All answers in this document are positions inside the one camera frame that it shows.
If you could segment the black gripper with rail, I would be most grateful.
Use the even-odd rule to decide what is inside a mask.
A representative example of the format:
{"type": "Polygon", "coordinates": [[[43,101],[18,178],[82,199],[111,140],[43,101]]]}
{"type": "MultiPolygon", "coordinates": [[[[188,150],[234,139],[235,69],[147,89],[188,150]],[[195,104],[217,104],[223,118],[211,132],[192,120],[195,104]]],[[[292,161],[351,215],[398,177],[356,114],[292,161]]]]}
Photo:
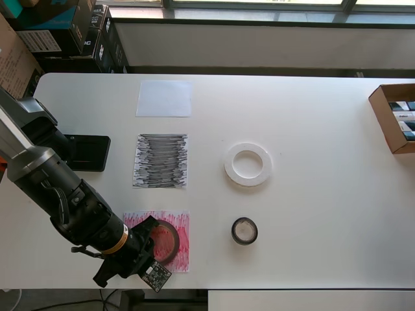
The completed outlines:
{"type": "Polygon", "coordinates": [[[97,243],[93,247],[103,256],[103,263],[93,280],[105,287],[113,276],[127,278],[138,272],[146,262],[154,260],[154,241],[151,231],[159,225],[149,216],[133,228],[112,216],[104,228],[97,233],[97,243]]]}

